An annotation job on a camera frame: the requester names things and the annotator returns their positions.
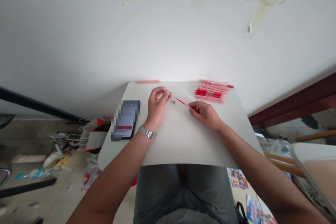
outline magazine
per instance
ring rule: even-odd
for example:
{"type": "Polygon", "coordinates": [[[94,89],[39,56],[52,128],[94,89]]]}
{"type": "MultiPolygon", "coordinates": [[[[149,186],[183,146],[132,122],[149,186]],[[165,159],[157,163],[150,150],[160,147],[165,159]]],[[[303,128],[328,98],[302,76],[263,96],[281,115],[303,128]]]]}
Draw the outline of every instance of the magazine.
{"type": "Polygon", "coordinates": [[[238,187],[242,189],[249,188],[247,184],[247,180],[241,170],[228,168],[228,175],[229,175],[230,184],[233,187],[238,187]]]}
{"type": "Polygon", "coordinates": [[[258,200],[247,195],[246,217],[254,224],[277,224],[271,211],[266,204],[258,197],[258,200]]]}
{"type": "Polygon", "coordinates": [[[262,213],[259,202],[247,195],[246,217],[254,224],[264,224],[264,214],[262,213]]]}

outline watch strap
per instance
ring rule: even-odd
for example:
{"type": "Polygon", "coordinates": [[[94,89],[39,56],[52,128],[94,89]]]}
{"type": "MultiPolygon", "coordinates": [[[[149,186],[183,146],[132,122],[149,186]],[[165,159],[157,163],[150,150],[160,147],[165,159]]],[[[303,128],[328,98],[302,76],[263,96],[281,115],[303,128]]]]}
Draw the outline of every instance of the watch strap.
{"type": "Polygon", "coordinates": [[[141,125],[138,129],[138,131],[144,135],[145,137],[148,137],[150,139],[155,139],[156,137],[156,133],[155,132],[152,132],[152,131],[149,131],[148,129],[146,129],[143,125],[141,125]]]}

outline gray jeans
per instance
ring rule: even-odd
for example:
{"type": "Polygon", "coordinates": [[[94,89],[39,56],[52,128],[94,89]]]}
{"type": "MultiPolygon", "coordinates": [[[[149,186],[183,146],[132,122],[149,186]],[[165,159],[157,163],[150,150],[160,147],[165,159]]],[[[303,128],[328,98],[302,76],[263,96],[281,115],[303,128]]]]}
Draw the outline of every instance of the gray jeans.
{"type": "Polygon", "coordinates": [[[179,208],[205,213],[220,224],[237,223],[225,167],[188,164],[181,182],[176,164],[142,166],[134,224],[152,224],[179,208]]]}

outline hand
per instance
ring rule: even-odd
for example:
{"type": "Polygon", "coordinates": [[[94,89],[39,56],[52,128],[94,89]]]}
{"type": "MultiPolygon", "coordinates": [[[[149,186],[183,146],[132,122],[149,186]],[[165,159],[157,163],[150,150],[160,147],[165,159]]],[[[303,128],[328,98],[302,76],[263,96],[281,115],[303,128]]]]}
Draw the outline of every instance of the hand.
{"type": "Polygon", "coordinates": [[[148,116],[143,126],[153,132],[157,132],[165,119],[166,104],[172,98],[172,92],[166,87],[154,88],[148,99],[148,116]]]}
{"type": "Polygon", "coordinates": [[[225,126],[225,123],[219,118],[217,112],[210,104],[205,103],[204,101],[194,101],[188,105],[196,106],[203,111],[202,114],[198,114],[195,110],[191,108],[189,109],[191,115],[208,128],[217,132],[225,126]]]}

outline black bag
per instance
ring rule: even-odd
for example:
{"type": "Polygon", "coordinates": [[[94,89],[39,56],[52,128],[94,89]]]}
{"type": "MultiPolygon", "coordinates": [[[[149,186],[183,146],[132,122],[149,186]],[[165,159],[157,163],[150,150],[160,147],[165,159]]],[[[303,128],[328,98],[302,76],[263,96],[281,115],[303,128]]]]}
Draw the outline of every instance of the black bag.
{"type": "Polygon", "coordinates": [[[244,207],[239,201],[237,201],[237,205],[236,205],[235,209],[236,209],[238,224],[249,224],[249,221],[247,220],[247,218],[245,216],[244,207]]]}

